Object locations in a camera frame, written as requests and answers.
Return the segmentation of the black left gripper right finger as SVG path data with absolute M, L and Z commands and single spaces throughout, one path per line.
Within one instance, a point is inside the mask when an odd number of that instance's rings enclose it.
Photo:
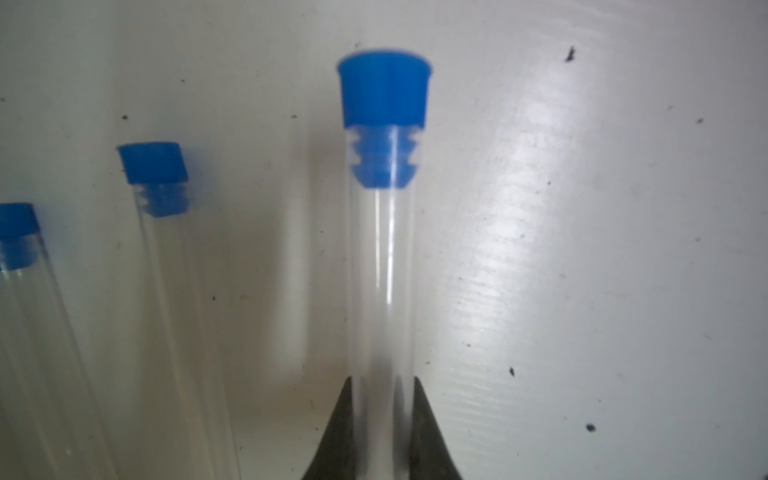
M 411 480 L 462 479 L 418 377 L 414 378 L 409 478 Z

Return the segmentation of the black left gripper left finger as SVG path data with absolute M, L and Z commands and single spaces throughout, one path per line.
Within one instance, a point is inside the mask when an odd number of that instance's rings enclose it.
M 355 480 L 352 378 L 348 377 L 303 480 Z

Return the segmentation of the clear test tube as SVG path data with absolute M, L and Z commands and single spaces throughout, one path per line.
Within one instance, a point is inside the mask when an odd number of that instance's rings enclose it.
M 115 479 L 42 235 L 1 239 L 1 405 L 29 479 Z
M 192 463 L 193 479 L 239 479 L 199 229 L 184 182 L 136 184 L 136 209 Z
M 350 127 L 348 320 L 355 476 L 406 479 L 412 429 L 413 232 L 422 130 Z

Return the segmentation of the blue stopper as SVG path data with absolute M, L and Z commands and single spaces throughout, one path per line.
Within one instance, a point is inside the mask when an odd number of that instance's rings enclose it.
M 38 258 L 40 227 L 30 203 L 1 204 L 1 270 L 24 269 Z
M 153 218 L 181 215 L 189 208 L 188 173 L 176 142 L 143 142 L 116 148 L 139 209 Z
M 366 189 L 405 189 L 425 128 L 428 61 L 399 50 L 365 50 L 337 65 L 349 169 Z

